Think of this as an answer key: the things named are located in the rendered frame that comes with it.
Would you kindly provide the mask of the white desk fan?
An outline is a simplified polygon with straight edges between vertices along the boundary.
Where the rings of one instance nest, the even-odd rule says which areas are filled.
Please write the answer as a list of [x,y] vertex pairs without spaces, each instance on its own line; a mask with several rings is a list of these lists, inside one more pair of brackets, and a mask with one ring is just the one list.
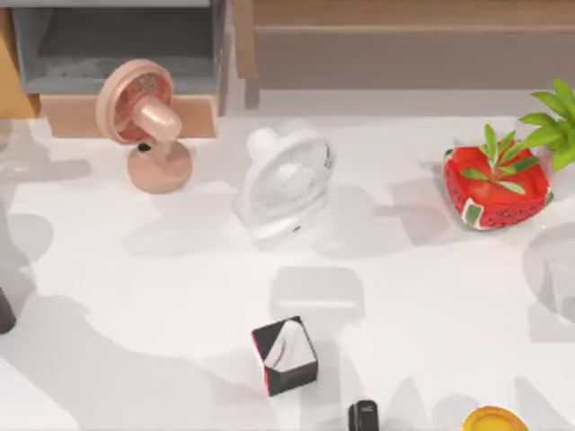
[[336,162],[326,137],[313,128],[258,128],[245,146],[252,164],[233,209],[253,240],[294,233],[323,209]]

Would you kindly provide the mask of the pale wooden drawer front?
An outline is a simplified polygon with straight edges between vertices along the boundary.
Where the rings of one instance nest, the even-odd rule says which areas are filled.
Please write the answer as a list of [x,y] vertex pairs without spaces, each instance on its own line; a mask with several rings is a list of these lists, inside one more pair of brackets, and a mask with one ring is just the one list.
[[[95,123],[95,94],[41,94],[40,105],[52,135],[59,138],[102,137]],[[214,137],[219,100],[211,95],[175,95],[173,110],[182,121],[181,137]]]

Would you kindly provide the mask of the black and white box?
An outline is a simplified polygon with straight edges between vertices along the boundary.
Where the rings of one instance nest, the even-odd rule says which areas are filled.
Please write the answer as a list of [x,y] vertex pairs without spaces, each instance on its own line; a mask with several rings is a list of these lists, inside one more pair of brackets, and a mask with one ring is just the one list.
[[316,381],[319,359],[299,316],[253,330],[252,341],[270,397]]

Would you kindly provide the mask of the pink desk fan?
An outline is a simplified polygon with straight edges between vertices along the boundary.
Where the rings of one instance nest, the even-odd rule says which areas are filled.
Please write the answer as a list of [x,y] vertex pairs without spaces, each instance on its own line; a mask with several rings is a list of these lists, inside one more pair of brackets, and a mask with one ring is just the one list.
[[115,69],[97,95],[95,123],[102,135],[130,145],[131,183],[149,194],[166,194],[190,179],[193,157],[179,141],[180,116],[173,110],[173,80],[162,66],[133,59]]

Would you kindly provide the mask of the wooden open shelf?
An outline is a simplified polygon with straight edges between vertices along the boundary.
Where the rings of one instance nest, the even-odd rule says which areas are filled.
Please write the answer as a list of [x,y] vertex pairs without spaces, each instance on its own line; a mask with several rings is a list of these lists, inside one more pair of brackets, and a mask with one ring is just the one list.
[[575,83],[575,0],[230,0],[246,98]]

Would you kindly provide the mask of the red watermelon plant pot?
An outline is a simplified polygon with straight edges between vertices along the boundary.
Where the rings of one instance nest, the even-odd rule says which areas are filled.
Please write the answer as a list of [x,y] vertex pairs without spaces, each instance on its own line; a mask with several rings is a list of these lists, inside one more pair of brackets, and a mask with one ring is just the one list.
[[511,131],[499,138],[491,124],[483,143],[445,152],[443,177],[463,223],[476,231],[521,224],[553,200],[551,183],[539,157]]

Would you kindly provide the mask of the small black device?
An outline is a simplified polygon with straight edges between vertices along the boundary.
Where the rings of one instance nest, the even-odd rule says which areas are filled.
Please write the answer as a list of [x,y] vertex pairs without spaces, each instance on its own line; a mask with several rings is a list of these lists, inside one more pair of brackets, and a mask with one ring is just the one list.
[[380,431],[378,407],[373,400],[358,400],[349,406],[348,431]]

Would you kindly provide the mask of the grey pierced drawer inside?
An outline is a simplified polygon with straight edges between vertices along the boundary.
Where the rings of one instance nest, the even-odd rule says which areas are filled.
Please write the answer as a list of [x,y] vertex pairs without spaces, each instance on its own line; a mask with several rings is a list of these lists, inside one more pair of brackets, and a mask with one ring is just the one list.
[[212,94],[226,0],[0,0],[13,18],[27,93],[96,94],[130,59],[172,75],[178,94]]

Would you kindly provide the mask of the green leafy plant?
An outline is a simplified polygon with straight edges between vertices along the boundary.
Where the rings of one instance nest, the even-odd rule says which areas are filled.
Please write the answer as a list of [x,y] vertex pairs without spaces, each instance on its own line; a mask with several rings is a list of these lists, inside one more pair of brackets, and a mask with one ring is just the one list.
[[575,89],[562,79],[553,80],[551,91],[537,90],[530,96],[547,111],[534,111],[519,121],[533,127],[523,139],[525,148],[544,148],[554,172],[575,163]]

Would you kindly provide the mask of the yellow round container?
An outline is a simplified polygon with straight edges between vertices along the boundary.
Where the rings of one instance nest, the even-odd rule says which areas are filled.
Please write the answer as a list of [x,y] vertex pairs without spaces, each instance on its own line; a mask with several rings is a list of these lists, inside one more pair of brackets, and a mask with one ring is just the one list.
[[528,431],[521,418],[507,409],[484,406],[472,411],[460,431]]

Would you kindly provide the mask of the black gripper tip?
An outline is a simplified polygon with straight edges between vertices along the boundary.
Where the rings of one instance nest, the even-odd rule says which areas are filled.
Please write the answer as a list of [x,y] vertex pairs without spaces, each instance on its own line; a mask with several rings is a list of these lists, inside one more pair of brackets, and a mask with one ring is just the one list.
[[17,319],[10,305],[4,289],[0,287],[0,335],[10,332],[16,325]]

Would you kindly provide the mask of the wooden cupboard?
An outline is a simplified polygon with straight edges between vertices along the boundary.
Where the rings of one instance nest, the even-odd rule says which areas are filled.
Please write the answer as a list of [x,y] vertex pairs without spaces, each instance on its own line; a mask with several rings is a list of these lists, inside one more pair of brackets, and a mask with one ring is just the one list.
[[11,10],[0,7],[0,119],[35,119],[39,113],[39,95],[22,88]]

